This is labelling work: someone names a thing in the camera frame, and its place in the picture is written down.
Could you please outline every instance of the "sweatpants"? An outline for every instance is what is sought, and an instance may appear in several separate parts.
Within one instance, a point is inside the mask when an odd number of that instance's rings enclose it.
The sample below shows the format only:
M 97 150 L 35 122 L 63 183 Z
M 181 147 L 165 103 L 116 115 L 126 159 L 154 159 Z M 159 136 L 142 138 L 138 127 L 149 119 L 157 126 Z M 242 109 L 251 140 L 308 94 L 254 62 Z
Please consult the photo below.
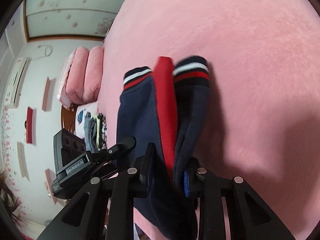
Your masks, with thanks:
M 124 76 L 117 141 L 132 136 L 137 143 L 117 160 L 118 170 L 132 167 L 148 143 L 155 143 L 151 190 L 146 199 L 135 199 L 134 206 L 168 239 L 197 237 L 194 207 L 183 194 L 183 173 L 200 135 L 208 96 L 206 61 L 197 56 L 176 67 L 170 58 L 159 57 L 153 72 L 141 67 Z

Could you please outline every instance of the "white stripe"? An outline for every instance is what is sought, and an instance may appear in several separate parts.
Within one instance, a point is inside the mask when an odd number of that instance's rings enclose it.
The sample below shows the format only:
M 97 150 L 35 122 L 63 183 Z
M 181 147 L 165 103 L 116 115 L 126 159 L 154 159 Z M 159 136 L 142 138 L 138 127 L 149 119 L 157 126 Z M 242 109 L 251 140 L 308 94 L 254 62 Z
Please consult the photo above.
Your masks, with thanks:
M 144 75 L 144 74 L 146 74 L 146 73 L 148 73 L 148 72 L 151 72 L 151 71 L 152 71 L 151 69 L 145 69 L 145 70 L 143 70 L 143 71 L 134 73 L 134 74 L 126 77 L 126 78 L 123 80 L 123 84 L 125 85 L 128 81 L 130 81 L 130 80 L 132 80 L 132 79 L 134 79 L 134 78 L 136 78 L 136 77 L 142 76 L 142 75 Z
M 176 68 L 172 72 L 172 75 L 176 76 L 181 72 L 184 72 L 184 71 L 187 71 L 187 70 L 190 70 L 190 69 L 195 69 L 195 68 L 202 68 L 202 69 L 205 69 L 207 72 L 209 72 L 208 68 L 205 65 L 203 65 L 203 64 L 201 64 L 199 62 L 192 62 L 192 63 L 189 63 L 189 64 L 186 64 L 186 65 L 183 65 L 181 67 Z

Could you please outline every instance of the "striped cuff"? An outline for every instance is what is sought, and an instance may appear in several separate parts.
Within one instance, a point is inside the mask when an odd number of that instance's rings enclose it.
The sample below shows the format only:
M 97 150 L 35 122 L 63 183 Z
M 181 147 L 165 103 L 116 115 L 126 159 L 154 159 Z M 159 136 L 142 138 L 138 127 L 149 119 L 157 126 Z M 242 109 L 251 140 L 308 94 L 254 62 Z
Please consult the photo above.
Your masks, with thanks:
M 180 61 L 172 72 L 174 85 L 203 85 L 209 87 L 207 66 L 207 61 L 200 56 L 191 56 Z
M 137 67 L 130 71 L 128 71 L 124 75 L 123 79 L 123 90 L 126 90 L 128 88 L 131 88 L 135 85 L 138 85 L 142 80 L 144 80 L 146 77 L 150 76 L 152 73 L 152 70 L 145 67 Z

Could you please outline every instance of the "air conditioner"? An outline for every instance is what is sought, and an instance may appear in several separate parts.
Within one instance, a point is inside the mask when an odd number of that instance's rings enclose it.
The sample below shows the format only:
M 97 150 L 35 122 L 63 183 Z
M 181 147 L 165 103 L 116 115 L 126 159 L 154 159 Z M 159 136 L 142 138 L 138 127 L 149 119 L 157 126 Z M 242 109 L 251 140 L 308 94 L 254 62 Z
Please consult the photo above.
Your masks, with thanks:
M 27 58 L 17 58 L 9 77 L 8 87 L 5 93 L 4 106 L 7 108 L 17 108 L 19 95 L 22 88 L 24 76 L 28 68 Z

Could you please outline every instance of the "metal screw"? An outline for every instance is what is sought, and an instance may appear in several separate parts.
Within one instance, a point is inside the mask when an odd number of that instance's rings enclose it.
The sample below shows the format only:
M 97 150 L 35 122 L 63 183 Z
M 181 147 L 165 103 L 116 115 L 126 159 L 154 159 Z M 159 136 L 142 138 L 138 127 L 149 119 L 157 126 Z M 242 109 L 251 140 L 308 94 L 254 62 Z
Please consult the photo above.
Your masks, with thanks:
M 234 178 L 234 180 L 235 180 L 236 183 L 239 183 L 239 184 L 241 184 L 243 182 L 243 179 L 240 176 L 236 176 Z
M 130 169 L 128 169 L 128 173 L 129 174 L 136 174 L 137 173 L 137 169 L 136 168 L 130 168 Z
M 206 170 L 205 168 L 198 168 L 198 169 L 197 169 L 197 172 L 198 172 L 199 174 L 206 174 L 206 173 L 207 173 L 207 170 Z
M 98 184 L 100 182 L 100 179 L 98 177 L 94 177 L 90 180 L 91 184 Z

